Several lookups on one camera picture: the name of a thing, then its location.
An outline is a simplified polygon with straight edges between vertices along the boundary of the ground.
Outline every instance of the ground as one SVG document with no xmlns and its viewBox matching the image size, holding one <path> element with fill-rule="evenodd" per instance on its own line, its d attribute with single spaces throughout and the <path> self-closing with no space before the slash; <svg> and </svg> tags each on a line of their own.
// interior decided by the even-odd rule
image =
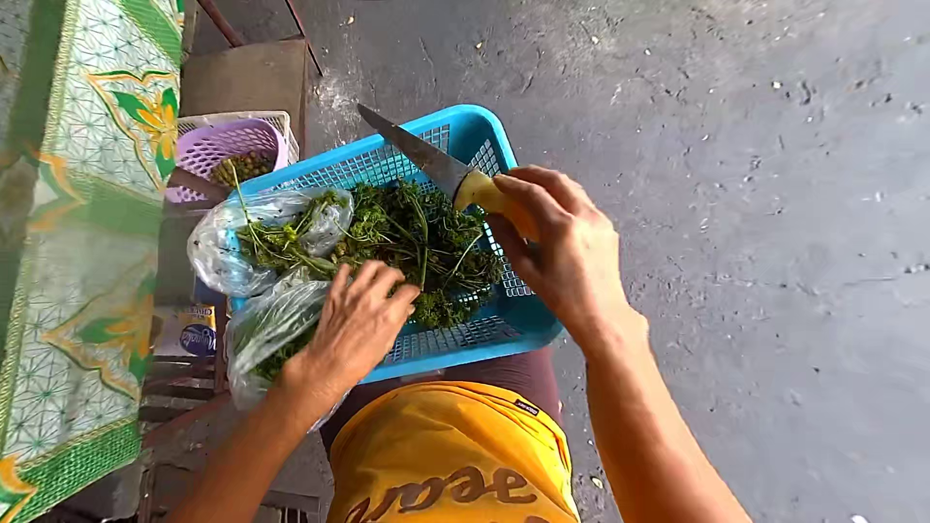
<svg viewBox="0 0 930 523">
<path fill-rule="evenodd" d="M 280 0 L 223 4 L 249 42 L 296 31 Z M 756 521 L 930 520 L 924 1 L 295 5 L 325 68 L 307 153 L 371 133 L 356 101 L 397 121 L 477 103 L 520 163 L 587 188 L 676 402 Z M 195 52 L 220 48 L 201 21 Z M 582 518 L 619 521 L 591 480 L 581 354 L 556 345 Z"/>
</svg>

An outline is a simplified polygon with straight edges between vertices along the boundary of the plastic bag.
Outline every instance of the plastic bag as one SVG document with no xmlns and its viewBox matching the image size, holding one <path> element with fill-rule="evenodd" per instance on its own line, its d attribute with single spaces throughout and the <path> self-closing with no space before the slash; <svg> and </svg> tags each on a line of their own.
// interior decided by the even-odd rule
<svg viewBox="0 0 930 523">
<path fill-rule="evenodd" d="M 255 371 L 259 364 L 294 340 L 308 341 L 307 334 L 312 336 L 323 311 L 329 283 L 313 281 L 307 267 L 298 267 L 264 294 L 248 300 L 232 316 L 226 325 L 224 341 L 229 359 L 226 373 L 232 402 L 237 409 L 255 407 L 272 385 L 270 380 Z M 292 348 L 298 351 L 302 344 Z M 323 424 L 332 411 L 315 423 L 311 430 Z"/>
<path fill-rule="evenodd" d="M 266 224 L 292 221 L 307 209 L 311 200 L 334 191 L 348 204 L 324 207 L 300 244 L 312 256 L 325 256 L 342 239 L 352 222 L 352 195 L 343 189 L 311 187 L 296 191 L 277 191 L 243 196 L 248 218 Z M 246 226 L 246 215 L 238 198 L 226 200 L 210 211 L 193 228 L 187 241 L 187 256 L 194 270 L 208 287 L 228 296 L 255 296 L 274 284 L 277 273 L 267 267 L 253 266 L 242 256 L 235 232 Z"/>
</svg>

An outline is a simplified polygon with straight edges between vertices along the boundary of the knife handle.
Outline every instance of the knife handle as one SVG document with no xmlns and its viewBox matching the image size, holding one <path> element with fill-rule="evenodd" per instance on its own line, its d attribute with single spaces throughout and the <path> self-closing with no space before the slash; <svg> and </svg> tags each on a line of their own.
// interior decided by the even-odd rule
<svg viewBox="0 0 930 523">
<path fill-rule="evenodd" d="M 465 175 L 456 191 L 453 207 L 463 210 L 471 204 L 477 204 L 485 212 L 501 214 L 516 228 L 520 236 L 539 241 L 539 228 L 536 219 L 522 204 L 502 193 L 491 177 L 478 169 Z"/>
</svg>

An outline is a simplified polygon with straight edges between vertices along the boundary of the tablecloth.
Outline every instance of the tablecloth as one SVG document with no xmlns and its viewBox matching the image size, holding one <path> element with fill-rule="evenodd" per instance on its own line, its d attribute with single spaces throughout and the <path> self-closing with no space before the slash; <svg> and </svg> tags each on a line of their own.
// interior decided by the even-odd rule
<svg viewBox="0 0 930 523">
<path fill-rule="evenodd" d="M 0 4 L 0 523 L 139 454 L 181 11 Z"/>
</svg>

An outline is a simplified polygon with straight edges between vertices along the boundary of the green herb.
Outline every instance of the green herb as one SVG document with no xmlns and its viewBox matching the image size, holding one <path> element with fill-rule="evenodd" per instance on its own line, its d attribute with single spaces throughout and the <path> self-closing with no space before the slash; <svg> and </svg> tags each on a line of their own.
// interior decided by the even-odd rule
<svg viewBox="0 0 930 523">
<path fill-rule="evenodd" d="M 352 190 L 355 212 L 330 260 L 358 266 L 382 260 L 399 268 L 422 293 L 412 318 L 424 327 L 452 327 L 468 320 L 500 283 L 503 263 L 476 247 L 485 234 L 480 209 L 458 212 L 439 191 L 410 181 Z"/>
<path fill-rule="evenodd" d="M 238 188 L 234 169 L 232 174 Z M 243 254 L 279 274 L 305 265 L 325 279 L 331 279 L 341 263 L 354 268 L 366 260 L 386 262 L 400 269 L 408 283 L 420 287 L 411 317 L 429 329 L 468 321 L 490 298 L 493 284 L 500 283 L 503 261 L 477 246 L 485 235 L 482 210 L 455 211 L 445 194 L 424 191 L 414 182 L 402 180 L 384 187 L 357 185 L 352 198 L 352 223 L 328 259 L 309 256 L 299 238 L 321 218 L 326 206 L 346 205 L 334 192 L 315 198 L 306 212 L 289 223 L 272 226 L 249 221 L 236 232 Z M 315 327 L 302 332 L 263 360 L 254 372 L 273 380 L 284 362 L 310 342 L 314 332 Z"/>
<path fill-rule="evenodd" d="M 255 372 L 269 382 L 273 382 L 278 372 L 281 372 L 281 368 L 285 365 L 285 362 L 290 359 L 291 356 L 306 347 L 313 339 L 313 334 L 315 332 L 316 326 L 309 326 L 306 330 L 301 332 L 297 338 L 285 343 L 277 352 L 261 360 L 261 362 L 252 369 L 252 372 Z"/>
</svg>

